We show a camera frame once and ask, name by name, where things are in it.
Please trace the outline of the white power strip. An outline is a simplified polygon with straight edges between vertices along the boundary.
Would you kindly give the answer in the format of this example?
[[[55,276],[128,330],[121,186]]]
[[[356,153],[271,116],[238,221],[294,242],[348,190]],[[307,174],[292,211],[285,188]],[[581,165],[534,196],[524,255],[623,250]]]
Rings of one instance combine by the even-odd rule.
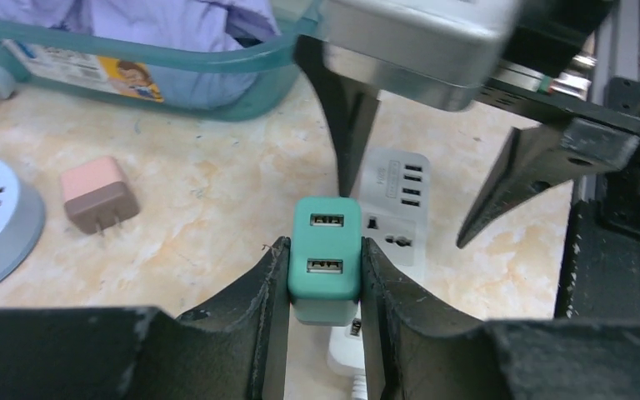
[[[430,172],[421,154],[374,147],[365,153],[352,190],[362,209],[362,235],[418,283],[425,271]],[[327,350],[327,365],[351,378],[356,389],[366,387],[362,327],[357,312],[349,325],[332,329]]]

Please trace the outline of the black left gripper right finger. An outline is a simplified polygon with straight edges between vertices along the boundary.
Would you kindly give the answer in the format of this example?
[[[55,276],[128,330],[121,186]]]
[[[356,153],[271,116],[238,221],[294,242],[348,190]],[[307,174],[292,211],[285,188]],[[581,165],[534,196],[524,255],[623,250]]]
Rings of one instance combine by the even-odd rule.
[[[482,321],[362,242],[371,399],[640,399],[640,320]]]

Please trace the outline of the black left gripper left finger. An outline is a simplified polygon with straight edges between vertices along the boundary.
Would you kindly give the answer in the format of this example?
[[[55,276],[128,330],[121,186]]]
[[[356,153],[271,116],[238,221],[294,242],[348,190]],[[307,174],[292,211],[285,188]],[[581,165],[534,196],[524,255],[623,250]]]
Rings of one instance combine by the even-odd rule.
[[[290,240],[172,317],[157,307],[0,309],[0,399],[281,399]]]

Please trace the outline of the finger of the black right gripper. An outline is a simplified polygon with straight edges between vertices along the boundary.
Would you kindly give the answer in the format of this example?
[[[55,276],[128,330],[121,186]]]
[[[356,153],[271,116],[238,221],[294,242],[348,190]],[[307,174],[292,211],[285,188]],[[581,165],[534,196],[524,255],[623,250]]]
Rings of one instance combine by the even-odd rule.
[[[462,223],[456,245],[466,247],[489,224],[550,188],[623,169],[639,143],[639,130],[581,117],[514,128]]]
[[[324,61],[325,42],[297,37],[293,61],[305,74],[320,102],[337,166],[337,190],[351,195],[378,111],[379,91],[330,70]]]

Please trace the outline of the teal USB charger plug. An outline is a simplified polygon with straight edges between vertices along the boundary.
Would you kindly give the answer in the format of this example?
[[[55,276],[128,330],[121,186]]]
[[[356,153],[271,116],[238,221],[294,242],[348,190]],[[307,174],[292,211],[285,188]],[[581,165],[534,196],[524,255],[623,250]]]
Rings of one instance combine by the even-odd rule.
[[[350,197],[305,197],[296,203],[287,289],[296,319],[345,327],[358,310],[362,214]]]

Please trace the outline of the brown pink USB charger plug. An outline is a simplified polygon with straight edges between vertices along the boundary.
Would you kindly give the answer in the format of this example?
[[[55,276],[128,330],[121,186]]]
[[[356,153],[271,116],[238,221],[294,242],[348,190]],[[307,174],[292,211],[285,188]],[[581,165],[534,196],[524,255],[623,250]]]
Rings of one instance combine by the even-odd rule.
[[[112,156],[102,156],[62,172],[64,211],[82,233],[102,233],[140,213],[126,173]]]

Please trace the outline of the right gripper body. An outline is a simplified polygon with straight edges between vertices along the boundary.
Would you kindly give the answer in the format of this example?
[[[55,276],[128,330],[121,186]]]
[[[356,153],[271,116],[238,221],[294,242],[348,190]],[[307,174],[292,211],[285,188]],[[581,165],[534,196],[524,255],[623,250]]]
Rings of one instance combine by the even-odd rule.
[[[529,1],[477,101],[550,123],[640,127],[640,1]]]

